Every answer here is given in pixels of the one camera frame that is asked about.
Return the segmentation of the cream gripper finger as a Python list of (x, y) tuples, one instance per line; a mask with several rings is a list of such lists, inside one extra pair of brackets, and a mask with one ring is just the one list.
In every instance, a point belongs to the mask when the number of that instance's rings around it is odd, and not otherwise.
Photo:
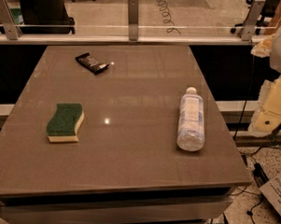
[(269, 57), (273, 41), (274, 35), (269, 35), (263, 41), (259, 42), (256, 46), (254, 46), (250, 53), (260, 58)]
[(260, 88), (258, 107), (248, 127), (251, 133), (271, 134), (281, 124), (281, 76), (265, 80)]

